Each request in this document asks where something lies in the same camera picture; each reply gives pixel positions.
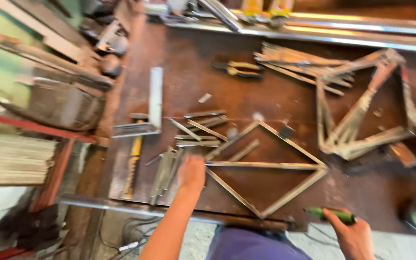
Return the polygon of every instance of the workbench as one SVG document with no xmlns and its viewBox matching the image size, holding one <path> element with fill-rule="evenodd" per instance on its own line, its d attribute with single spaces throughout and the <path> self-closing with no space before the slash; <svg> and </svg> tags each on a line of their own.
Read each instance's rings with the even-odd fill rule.
<svg viewBox="0 0 416 260">
<path fill-rule="evenodd" d="M 188 112 L 227 110 L 229 122 L 213 128 L 225 135 L 236 125 L 241 131 L 259 113 L 271 127 L 279 130 L 282 121 L 296 130 L 292 141 L 303 147 L 329 167 L 328 174 L 268 217 L 283 221 L 292 216 L 298 223 L 319 221 L 308 216 L 303 208 L 312 206 L 346 207 L 367 220 L 372 229 L 408 233 L 398 220 L 399 205 L 408 198 L 416 199 L 416 171 L 407 169 L 377 169 L 357 176 L 346 176 L 341 171 L 342 160 L 322 154 L 317 148 L 316 87 L 286 75 L 266 69 L 262 80 L 230 76 L 211 66 L 213 61 L 254 62 L 252 53 L 261 51 L 262 38 L 171 29 L 164 25 L 146 22 L 145 15 L 132 21 L 130 54 L 124 65 L 123 89 L 115 125 L 130 123 L 132 112 L 147 112 L 150 68 L 164 68 L 163 125 L 159 135 L 145 136 L 134 180 L 134 203 L 147 204 L 157 172 L 158 162 L 144 166 L 168 146 L 175 146 L 174 136 L 180 130 L 168 118 L 185 123 L 182 116 Z M 373 48 L 356 48 L 312 42 L 267 40 L 270 43 L 308 52 L 330 59 L 355 60 L 372 53 Z M 401 52 L 407 60 L 413 100 L 416 104 L 416 53 Z M 336 123 L 365 91 L 373 69 L 355 73 L 352 89 L 339 88 L 344 97 L 327 94 Z M 211 99 L 197 101 L 205 93 Z M 381 117 L 373 115 L 382 109 Z M 405 125 L 405 113 L 400 82 L 391 77 L 375 95 L 362 124 L 359 139 L 386 129 Z M 253 139 L 260 145 L 241 161 L 268 163 L 311 163 L 310 159 L 273 134 L 259 127 L 225 150 L 218 161 L 225 161 L 244 148 Z M 132 137 L 111 139 L 106 158 L 109 178 L 109 198 L 121 200 L 128 172 L 128 155 Z M 416 138 L 405 142 L 416 153 Z M 278 169 L 220 168 L 211 169 L 258 210 L 264 210 L 288 190 L 304 180 L 312 171 Z M 177 189 L 176 178 L 171 188 L 158 199 L 157 204 L 168 206 Z M 255 218 L 227 190 L 207 176 L 195 208 L 197 211 Z"/>
</svg>

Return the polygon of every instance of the diamond-shaped metal frame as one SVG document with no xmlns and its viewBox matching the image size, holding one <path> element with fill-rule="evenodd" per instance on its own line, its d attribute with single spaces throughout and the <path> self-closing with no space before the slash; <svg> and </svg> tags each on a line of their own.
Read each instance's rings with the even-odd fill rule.
<svg viewBox="0 0 416 260">
<path fill-rule="evenodd" d="M 397 126 L 363 140 L 356 140 L 359 127 L 374 95 L 398 66 L 401 71 L 407 128 Z M 344 73 L 369 67 L 377 67 L 377 69 L 368 84 L 367 90 L 338 125 L 335 126 L 325 98 L 324 81 Z M 318 145 L 322 152 L 326 154 L 337 154 L 350 161 L 373 150 L 378 145 L 401 141 L 415 135 L 416 107 L 410 94 L 406 61 L 395 50 L 379 50 L 353 62 L 333 68 L 332 72 L 318 77 L 316 82 Z"/>
<path fill-rule="evenodd" d="M 294 147 L 295 149 L 302 152 L 304 155 L 306 155 L 307 157 L 309 157 L 310 159 L 316 162 L 316 164 L 281 163 L 280 164 L 281 169 L 296 169 L 296 166 L 299 165 L 300 167 L 303 167 L 303 168 L 307 166 L 308 168 L 310 167 L 310 168 L 316 169 L 316 171 L 312 173 L 309 177 L 307 177 L 305 180 L 303 180 L 296 187 L 294 187 L 291 191 L 287 192 L 285 195 L 283 195 L 281 198 L 279 198 L 277 201 L 275 201 L 273 204 L 267 207 L 262 212 L 258 211 L 253 205 L 251 205 L 248 201 L 242 198 L 236 191 L 234 191 L 234 189 L 232 189 L 224 180 L 222 180 L 218 175 L 216 175 L 208 167 L 206 167 L 206 173 L 208 173 L 214 180 L 216 180 L 219 184 L 221 184 L 221 186 L 223 186 L 228 192 L 230 192 L 235 198 L 237 198 L 243 205 L 245 205 L 248 209 L 250 209 L 253 213 L 255 213 L 255 215 L 257 215 L 261 219 L 264 219 L 270 214 L 274 213 L 276 210 L 280 209 L 283 205 L 288 203 L 290 200 L 298 196 L 301 192 L 303 192 L 309 186 L 314 184 L 316 181 L 320 180 L 323 176 L 325 176 L 327 174 L 327 166 L 325 165 L 325 163 L 317 159 L 315 156 L 311 155 L 308 151 L 304 150 L 302 147 L 295 144 L 290 139 L 283 137 L 274 128 L 270 127 L 265 122 L 260 121 L 260 120 L 255 120 L 248 127 L 246 127 L 241 133 L 239 133 L 239 135 L 237 135 L 235 138 L 229 140 L 227 143 L 224 143 L 221 146 L 219 146 L 219 148 L 208 153 L 205 156 L 205 161 L 207 162 L 211 161 L 214 157 L 221 154 L 223 150 L 225 150 L 227 147 L 229 147 L 230 145 L 232 145 L 233 143 L 235 143 L 236 141 L 238 141 L 239 139 L 247 135 L 249 132 L 251 132 L 253 129 L 255 129 L 259 125 L 263 126 L 265 129 L 269 130 L 275 136 L 284 140 L 287 144 L 291 145 L 292 147 Z"/>
</svg>

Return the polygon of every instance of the green wall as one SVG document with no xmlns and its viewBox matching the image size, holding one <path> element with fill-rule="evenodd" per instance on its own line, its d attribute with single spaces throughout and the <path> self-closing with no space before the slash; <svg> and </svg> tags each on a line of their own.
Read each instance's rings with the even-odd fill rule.
<svg viewBox="0 0 416 260">
<path fill-rule="evenodd" d="M 82 20 L 79 0 L 60 1 L 72 14 L 68 22 L 78 28 Z M 41 35 L 26 27 L 19 21 L 0 10 L 0 33 L 18 38 L 25 44 L 34 45 L 49 51 L 49 47 L 41 42 Z M 16 82 L 23 58 L 0 50 L 0 97 L 8 98 L 10 102 L 21 107 L 27 107 L 30 100 L 30 87 Z"/>
</svg>

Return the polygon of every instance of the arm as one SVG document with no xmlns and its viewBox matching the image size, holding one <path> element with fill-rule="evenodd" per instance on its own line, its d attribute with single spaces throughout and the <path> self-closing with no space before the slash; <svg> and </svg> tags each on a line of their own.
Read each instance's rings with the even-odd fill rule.
<svg viewBox="0 0 416 260">
<path fill-rule="evenodd" d="M 333 226 L 341 251 L 346 260 L 375 260 L 372 230 L 365 220 L 358 218 L 357 223 L 346 226 L 330 210 L 323 209 L 322 212 Z"/>
<path fill-rule="evenodd" d="M 187 223 L 205 185 L 205 161 L 188 156 L 177 172 L 179 188 L 165 216 L 150 236 L 139 260 L 177 260 Z"/>
</svg>

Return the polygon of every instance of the person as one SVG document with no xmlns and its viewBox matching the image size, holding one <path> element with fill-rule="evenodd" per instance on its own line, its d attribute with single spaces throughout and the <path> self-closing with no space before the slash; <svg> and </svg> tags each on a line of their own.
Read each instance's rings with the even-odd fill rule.
<svg viewBox="0 0 416 260">
<path fill-rule="evenodd" d="M 203 157 L 184 158 L 178 173 L 179 188 L 165 216 L 142 249 L 139 260 L 177 260 L 187 223 L 205 185 Z M 346 260 L 374 260 L 370 226 L 362 219 L 350 226 L 327 209 L 324 215 L 335 229 Z M 234 227 L 218 228 L 207 260 L 312 260 L 288 240 Z"/>
</svg>

